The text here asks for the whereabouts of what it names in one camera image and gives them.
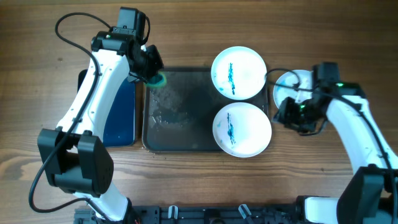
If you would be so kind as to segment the green yellow sponge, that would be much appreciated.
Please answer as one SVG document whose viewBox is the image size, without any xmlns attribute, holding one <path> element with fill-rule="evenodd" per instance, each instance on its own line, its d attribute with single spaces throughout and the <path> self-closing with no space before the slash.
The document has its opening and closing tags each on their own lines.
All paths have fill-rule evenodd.
<svg viewBox="0 0 398 224">
<path fill-rule="evenodd" d="M 157 73 L 146 83 L 149 88 L 162 88 L 167 84 L 167 79 L 162 72 Z"/>
</svg>

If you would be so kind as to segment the white plate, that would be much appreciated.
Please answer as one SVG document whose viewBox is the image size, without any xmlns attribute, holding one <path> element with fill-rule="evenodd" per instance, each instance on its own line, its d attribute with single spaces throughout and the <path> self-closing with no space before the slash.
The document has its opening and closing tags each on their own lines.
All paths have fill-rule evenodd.
<svg viewBox="0 0 398 224">
<path fill-rule="evenodd" d="M 309 91 L 296 91 L 290 88 L 284 88 L 279 86 L 294 86 L 298 82 L 300 82 L 299 88 L 303 89 L 312 89 L 313 81 L 312 81 L 312 71 L 308 70 L 294 70 L 294 72 L 300 77 L 300 81 L 297 77 L 291 73 L 286 72 L 284 73 L 277 81 L 276 86 L 273 90 L 273 98 L 274 103 L 277 108 L 281 105 L 281 103 L 288 97 L 291 97 L 295 100 L 296 103 L 302 103 L 305 100 L 309 100 L 312 98 L 312 93 Z"/>
<path fill-rule="evenodd" d="M 262 57 L 243 46 L 223 50 L 211 66 L 213 85 L 232 100 L 247 100 L 257 95 L 265 85 L 266 73 Z"/>
<path fill-rule="evenodd" d="M 216 114 L 212 125 L 217 145 L 234 157 L 254 157 L 271 142 L 268 116 L 250 103 L 231 103 Z"/>
</svg>

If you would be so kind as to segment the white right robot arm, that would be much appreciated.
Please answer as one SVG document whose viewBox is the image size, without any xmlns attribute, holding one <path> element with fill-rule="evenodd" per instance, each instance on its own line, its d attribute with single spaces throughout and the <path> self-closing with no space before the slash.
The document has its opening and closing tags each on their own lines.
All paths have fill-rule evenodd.
<svg viewBox="0 0 398 224">
<path fill-rule="evenodd" d="M 374 122 L 367 99 L 315 91 L 300 102 L 283 96 L 275 121 L 301 135 L 315 134 L 319 119 L 337 130 L 354 176 L 339 198 L 303 196 L 306 223 L 397 223 L 397 155 Z"/>
</svg>

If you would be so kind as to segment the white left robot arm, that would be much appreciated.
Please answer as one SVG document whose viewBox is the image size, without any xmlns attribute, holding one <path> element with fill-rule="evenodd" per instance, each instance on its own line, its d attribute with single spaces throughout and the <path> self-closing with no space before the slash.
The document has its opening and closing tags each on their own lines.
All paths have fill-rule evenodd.
<svg viewBox="0 0 398 224">
<path fill-rule="evenodd" d="M 162 59 L 154 45 L 126 54 L 99 49 L 90 57 L 90 66 L 68 112 L 55 129 L 43 129 L 38 136 L 43 165 L 31 189 L 45 174 L 52 187 L 74 195 L 74 202 L 86 202 L 98 221 L 140 223 L 130 199 L 112 182 L 114 163 L 103 136 L 114 99 L 127 76 L 153 77 L 162 69 Z"/>
</svg>

